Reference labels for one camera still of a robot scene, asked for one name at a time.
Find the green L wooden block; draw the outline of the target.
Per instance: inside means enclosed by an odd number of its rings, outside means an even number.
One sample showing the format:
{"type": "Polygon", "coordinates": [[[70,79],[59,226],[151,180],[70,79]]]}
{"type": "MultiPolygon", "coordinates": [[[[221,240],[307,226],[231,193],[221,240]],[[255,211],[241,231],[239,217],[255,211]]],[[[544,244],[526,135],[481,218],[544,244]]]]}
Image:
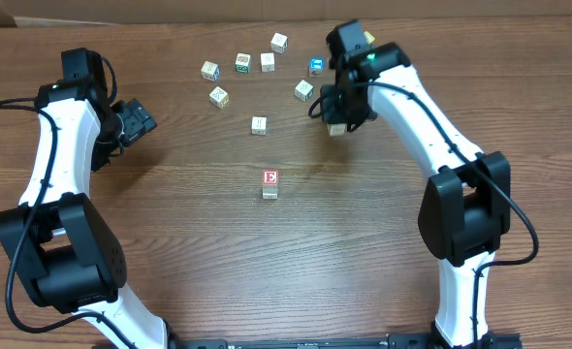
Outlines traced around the green L wooden block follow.
{"type": "Polygon", "coordinates": [[[347,132],[347,124],[346,123],[328,124],[327,129],[330,137],[343,136],[347,132]]]}

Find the red E wooden block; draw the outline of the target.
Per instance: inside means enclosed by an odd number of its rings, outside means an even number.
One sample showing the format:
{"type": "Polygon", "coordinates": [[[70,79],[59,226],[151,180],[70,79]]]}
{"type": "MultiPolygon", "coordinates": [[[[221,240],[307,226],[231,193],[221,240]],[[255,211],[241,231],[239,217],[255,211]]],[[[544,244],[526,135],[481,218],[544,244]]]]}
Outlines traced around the red E wooden block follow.
{"type": "Polygon", "coordinates": [[[262,185],[263,186],[277,186],[279,183],[278,170],[263,170],[262,172],[262,185]]]}

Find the wooden leaf number two block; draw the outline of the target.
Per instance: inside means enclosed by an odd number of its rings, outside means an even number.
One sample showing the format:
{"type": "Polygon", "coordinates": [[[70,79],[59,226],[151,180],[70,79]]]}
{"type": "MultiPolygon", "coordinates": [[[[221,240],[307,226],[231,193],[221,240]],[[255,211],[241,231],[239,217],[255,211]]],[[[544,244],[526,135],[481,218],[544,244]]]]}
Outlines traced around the wooden leaf number two block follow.
{"type": "Polygon", "coordinates": [[[278,187],[277,186],[264,186],[262,188],[264,195],[277,195],[278,194],[278,187]]]}

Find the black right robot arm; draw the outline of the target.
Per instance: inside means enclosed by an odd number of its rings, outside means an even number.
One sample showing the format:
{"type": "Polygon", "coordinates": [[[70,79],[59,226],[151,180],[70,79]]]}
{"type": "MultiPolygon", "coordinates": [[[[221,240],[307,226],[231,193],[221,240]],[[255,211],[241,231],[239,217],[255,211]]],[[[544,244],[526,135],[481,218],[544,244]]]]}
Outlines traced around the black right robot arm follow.
{"type": "Polygon", "coordinates": [[[439,306],[428,348],[519,348],[485,319],[488,273],[510,226],[510,166],[467,139],[433,102],[395,43],[331,44],[335,83],[316,101],[328,125],[354,131],[381,117],[415,158],[426,181],[418,229],[439,266],[439,306]]]}

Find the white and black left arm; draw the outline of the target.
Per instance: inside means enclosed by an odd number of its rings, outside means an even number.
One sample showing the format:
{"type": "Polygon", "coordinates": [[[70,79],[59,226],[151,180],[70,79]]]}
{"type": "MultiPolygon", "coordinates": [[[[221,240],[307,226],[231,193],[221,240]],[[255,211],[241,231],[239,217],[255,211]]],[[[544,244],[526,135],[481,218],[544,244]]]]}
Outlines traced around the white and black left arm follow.
{"type": "Polygon", "coordinates": [[[92,172],[156,126],[137,100],[116,101],[116,92],[102,78],[73,76],[34,98],[0,101],[0,110],[32,111],[40,121],[28,185],[17,207],[0,212],[6,310],[27,333],[84,320],[116,348],[174,348],[169,324],[128,285],[122,246],[90,200],[92,172]]]}

